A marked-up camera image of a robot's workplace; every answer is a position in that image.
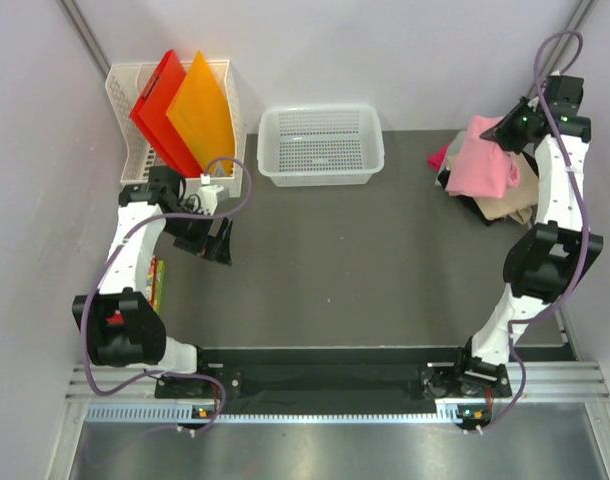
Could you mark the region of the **pink t-shirt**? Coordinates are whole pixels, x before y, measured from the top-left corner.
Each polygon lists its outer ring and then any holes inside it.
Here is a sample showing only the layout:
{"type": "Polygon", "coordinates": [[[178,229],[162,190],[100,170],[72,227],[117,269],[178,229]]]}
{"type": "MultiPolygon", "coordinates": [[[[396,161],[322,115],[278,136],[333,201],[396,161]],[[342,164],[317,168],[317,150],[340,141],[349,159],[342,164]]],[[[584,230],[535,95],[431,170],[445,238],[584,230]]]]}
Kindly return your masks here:
{"type": "Polygon", "coordinates": [[[470,121],[445,190],[452,196],[501,199],[517,187],[521,174],[514,154],[480,137],[502,117],[474,116],[470,121]]]}

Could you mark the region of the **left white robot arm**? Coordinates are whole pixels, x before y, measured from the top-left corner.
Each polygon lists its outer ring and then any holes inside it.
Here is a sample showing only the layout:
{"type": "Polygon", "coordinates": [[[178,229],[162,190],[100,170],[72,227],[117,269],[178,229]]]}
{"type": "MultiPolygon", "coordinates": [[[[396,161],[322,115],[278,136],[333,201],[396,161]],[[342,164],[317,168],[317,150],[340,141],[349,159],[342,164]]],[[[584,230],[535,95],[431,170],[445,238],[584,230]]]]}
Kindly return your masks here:
{"type": "Polygon", "coordinates": [[[177,384],[188,395],[209,390],[212,374],[200,365],[199,348],[170,337],[152,305],[154,250],[167,233],[175,247],[229,265],[232,221],[224,218],[217,233],[210,232],[212,215],[228,197],[228,189],[208,177],[191,191],[182,174],[165,166],[152,168],[147,181],[122,188],[111,244],[121,251],[109,257],[112,263],[94,295],[79,295],[72,305],[93,365],[178,372],[177,384]]]}

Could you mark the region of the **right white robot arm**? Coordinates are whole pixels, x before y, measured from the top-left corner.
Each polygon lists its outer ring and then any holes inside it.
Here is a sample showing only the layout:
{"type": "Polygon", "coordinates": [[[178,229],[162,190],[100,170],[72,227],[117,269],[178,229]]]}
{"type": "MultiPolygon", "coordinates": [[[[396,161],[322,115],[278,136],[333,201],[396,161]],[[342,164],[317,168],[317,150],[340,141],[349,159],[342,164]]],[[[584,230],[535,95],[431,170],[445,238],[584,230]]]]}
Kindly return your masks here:
{"type": "Polygon", "coordinates": [[[468,340],[451,380],[472,396],[500,376],[510,345],[528,325],[554,311],[603,249],[589,231],[583,203],[585,156],[591,121],[579,114],[584,81],[550,75],[538,97],[521,98],[500,121],[481,133],[506,152],[533,145],[538,168],[537,212],[530,230],[512,247],[503,267],[505,289],[486,324],[468,340]]]}

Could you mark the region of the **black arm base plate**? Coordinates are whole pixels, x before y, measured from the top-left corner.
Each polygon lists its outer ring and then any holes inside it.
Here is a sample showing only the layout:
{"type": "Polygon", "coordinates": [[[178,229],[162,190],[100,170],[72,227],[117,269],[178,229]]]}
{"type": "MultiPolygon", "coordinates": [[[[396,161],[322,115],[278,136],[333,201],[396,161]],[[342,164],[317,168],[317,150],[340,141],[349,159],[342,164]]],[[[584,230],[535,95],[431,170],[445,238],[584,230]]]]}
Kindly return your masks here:
{"type": "Polygon", "coordinates": [[[227,414],[430,413],[512,394],[505,367],[461,347],[212,348],[200,367],[225,387],[227,414]]]}

